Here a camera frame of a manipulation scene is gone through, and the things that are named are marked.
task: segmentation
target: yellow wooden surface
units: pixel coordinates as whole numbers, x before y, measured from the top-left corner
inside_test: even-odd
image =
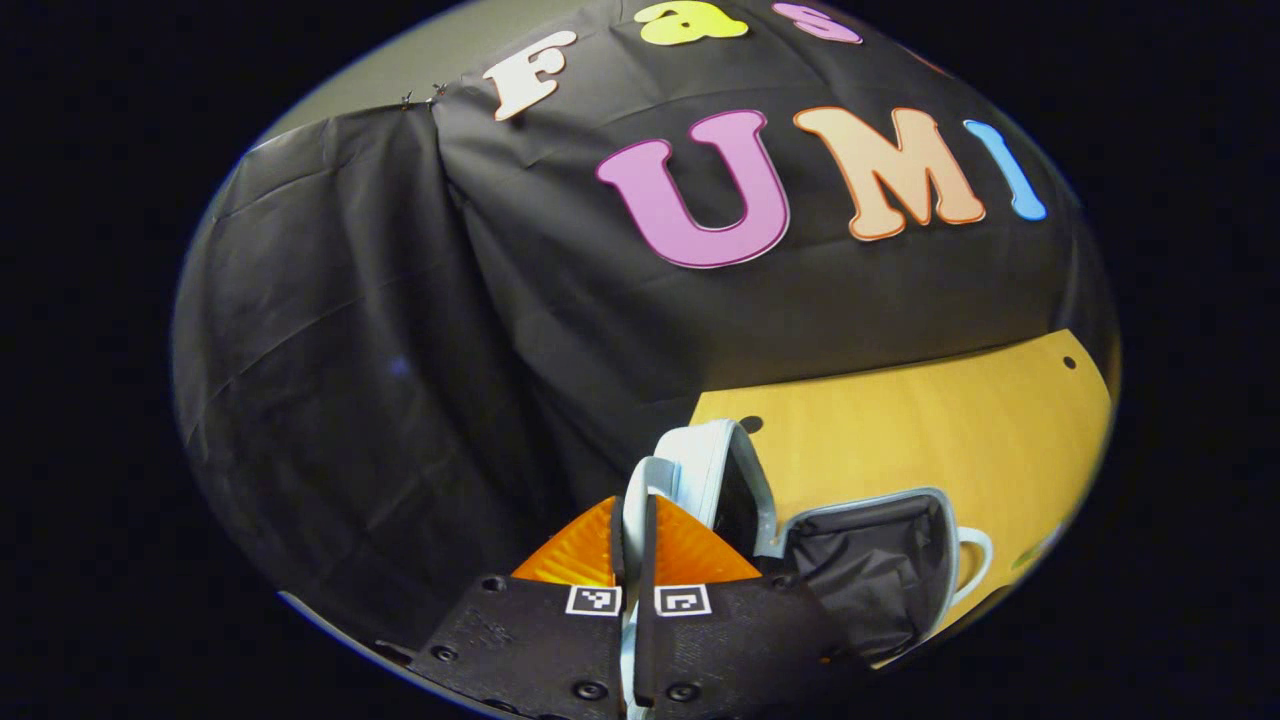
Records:
[[[1071,357],[1075,368],[1064,361]],[[1036,560],[1012,568],[1069,520],[1106,442],[1111,398],[1070,331],[936,363],[703,393],[690,424],[756,415],[751,434],[778,528],[814,507],[923,486],[996,547],[954,623]],[[959,584],[977,569],[961,548]]]

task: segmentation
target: blue letter i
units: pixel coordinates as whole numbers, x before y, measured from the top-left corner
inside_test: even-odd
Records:
[[[1004,173],[1005,182],[1014,191],[1014,213],[1018,213],[1019,217],[1027,220],[1043,220],[1048,214],[1044,210],[1044,204],[1036,197],[1032,183],[1027,179],[1027,174],[1023,173],[1023,168],[1018,164],[1018,160],[1014,159],[1014,154],[1009,151],[1009,146],[1005,145],[1005,138],[1000,135],[1000,131],[978,120],[965,120],[964,127],[987,146],[987,152],[991,152],[991,156],[996,159],[996,164],[1000,165],[1000,172]]]

